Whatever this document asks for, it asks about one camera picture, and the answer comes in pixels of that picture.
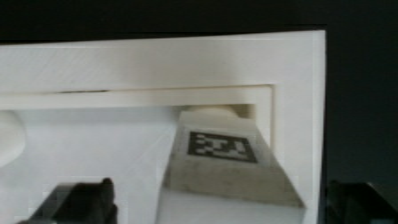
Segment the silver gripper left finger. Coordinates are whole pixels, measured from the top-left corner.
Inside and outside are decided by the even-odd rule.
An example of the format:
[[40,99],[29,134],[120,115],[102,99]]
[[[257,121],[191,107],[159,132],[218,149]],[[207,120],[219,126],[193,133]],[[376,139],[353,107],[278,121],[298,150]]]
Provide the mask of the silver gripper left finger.
[[19,224],[118,224],[113,179],[99,183],[61,184]]

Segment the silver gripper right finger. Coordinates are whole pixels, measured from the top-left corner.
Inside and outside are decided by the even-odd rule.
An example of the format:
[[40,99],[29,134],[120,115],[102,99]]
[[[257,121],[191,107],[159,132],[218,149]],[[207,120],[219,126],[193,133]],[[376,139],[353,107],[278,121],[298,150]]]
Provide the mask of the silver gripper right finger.
[[398,224],[398,186],[333,181],[326,224]]

